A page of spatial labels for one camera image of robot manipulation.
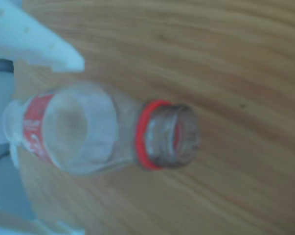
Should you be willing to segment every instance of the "white plastic part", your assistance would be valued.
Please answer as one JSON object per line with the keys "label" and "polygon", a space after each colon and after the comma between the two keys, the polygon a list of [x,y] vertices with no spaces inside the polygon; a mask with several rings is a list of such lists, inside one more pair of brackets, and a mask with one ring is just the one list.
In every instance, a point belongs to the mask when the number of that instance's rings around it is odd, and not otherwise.
{"label": "white plastic part", "polygon": [[51,223],[40,220],[23,220],[0,211],[0,235],[84,235],[82,229],[63,222]]}
{"label": "white plastic part", "polygon": [[55,72],[84,70],[72,45],[7,0],[0,0],[0,59],[24,59]]}

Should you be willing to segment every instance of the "threaded bottle neck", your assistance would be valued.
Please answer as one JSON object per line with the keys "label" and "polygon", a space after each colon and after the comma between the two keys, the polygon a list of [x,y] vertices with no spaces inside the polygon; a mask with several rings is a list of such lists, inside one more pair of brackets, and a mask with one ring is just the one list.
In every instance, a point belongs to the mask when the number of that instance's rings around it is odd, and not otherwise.
{"label": "threaded bottle neck", "polygon": [[190,163],[200,144],[198,120],[186,105],[160,105],[146,123],[143,144],[148,160],[159,168]]}

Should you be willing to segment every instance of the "red plastic ring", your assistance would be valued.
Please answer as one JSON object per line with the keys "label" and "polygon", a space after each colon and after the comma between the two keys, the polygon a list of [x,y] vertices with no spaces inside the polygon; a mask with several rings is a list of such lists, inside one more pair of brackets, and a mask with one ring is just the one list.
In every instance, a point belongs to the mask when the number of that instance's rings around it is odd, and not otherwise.
{"label": "red plastic ring", "polygon": [[146,105],[136,125],[136,137],[135,137],[135,148],[138,161],[140,164],[149,170],[160,170],[161,167],[155,165],[152,161],[149,160],[148,154],[145,148],[144,134],[146,132],[147,125],[151,118],[151,113],[160,106],[171,105],[169,101],[165,100],[154,100]]}

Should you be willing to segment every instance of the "bottle body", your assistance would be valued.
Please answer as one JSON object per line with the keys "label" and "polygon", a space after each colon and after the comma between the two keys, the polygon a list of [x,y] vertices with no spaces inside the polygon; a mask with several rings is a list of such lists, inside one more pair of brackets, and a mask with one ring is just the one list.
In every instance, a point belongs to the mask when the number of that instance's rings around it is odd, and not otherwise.
{"label": "bottle body", "polygon": [[5,132],[10,141],[24,145],[41,160],[63,171],[100,173],[150,161],[150,157],[155,159],[157,138],[160,142],[177,141],[161,137],[170,132],[171,124],[159,132],[152,122],[141,123],[147,116],[151,118],[150,114],[143,115],[146,107],[150,109],[149,104],[107,84],[79,82],[31,97],[24,104],[13,101],[5,111]]}

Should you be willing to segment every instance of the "wood grain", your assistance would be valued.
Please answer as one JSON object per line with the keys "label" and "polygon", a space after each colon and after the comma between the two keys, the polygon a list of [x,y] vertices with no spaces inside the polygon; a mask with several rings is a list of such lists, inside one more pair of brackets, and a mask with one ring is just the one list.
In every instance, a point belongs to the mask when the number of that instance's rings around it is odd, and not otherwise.
{"label": "wood grain", "polygon": [[24,0],[86,59],[81,74],[16,64],[16,97],[74,80],[189,103],[202,147],[183,169],[98,178],[21,152],[40,218],[89,235],[295,235],[295,0]]}

